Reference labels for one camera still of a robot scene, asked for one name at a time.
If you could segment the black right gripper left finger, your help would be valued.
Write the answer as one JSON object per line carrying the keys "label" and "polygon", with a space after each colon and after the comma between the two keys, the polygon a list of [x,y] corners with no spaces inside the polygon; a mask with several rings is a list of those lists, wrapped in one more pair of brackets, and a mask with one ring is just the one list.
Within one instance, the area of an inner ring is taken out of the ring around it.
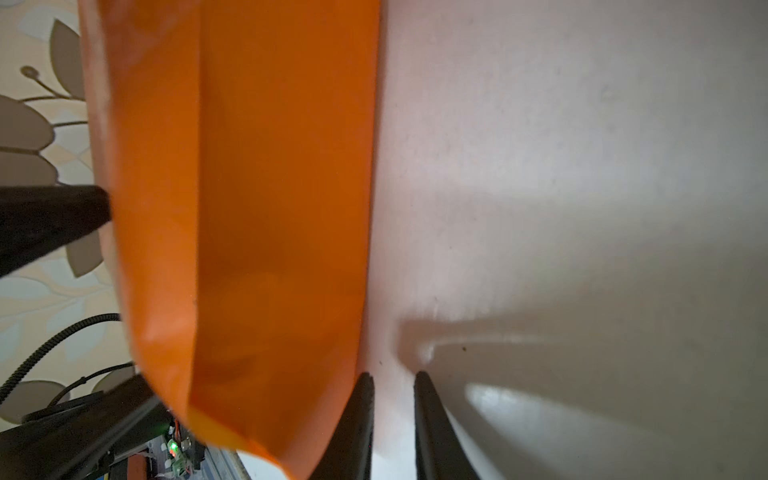
{"label": "black right gripper left finger", "polygon": [[369,480],[374,434],[375,385],[361,373],[310,480]]}

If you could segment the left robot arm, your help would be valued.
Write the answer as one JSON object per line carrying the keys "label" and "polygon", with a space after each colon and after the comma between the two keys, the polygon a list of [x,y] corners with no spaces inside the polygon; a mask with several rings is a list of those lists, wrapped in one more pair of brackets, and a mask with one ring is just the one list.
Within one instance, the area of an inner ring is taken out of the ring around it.
{"label": "left robot arm", "polygon": [[[109,222],[108,194],[95,185],[1,190],[1,273],[8,275]],[[4,479],[97,479],[142,444],[162,435],[171,453],[197,467],[203,446],[145,379],[135,375],[96,393],[35,412],[1,434]]]}

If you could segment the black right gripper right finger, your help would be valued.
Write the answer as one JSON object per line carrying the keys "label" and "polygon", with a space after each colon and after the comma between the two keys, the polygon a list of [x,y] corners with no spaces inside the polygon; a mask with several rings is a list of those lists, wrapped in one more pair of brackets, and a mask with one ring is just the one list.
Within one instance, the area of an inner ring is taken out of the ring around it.
{"label": "black right gripper right finger", "polygon": [[479,480],[426,371],[414,381],[416,474],[418,480]]}

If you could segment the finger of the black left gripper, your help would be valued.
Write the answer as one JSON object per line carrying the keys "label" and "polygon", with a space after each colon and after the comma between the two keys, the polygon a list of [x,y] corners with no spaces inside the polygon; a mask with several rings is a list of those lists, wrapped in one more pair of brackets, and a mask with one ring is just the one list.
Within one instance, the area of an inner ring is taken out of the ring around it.
{"label": "finger of the black left gripper", "polygon": [[1,275],[79,240],[111,220],[109,196],[96,185],[1,189]]}

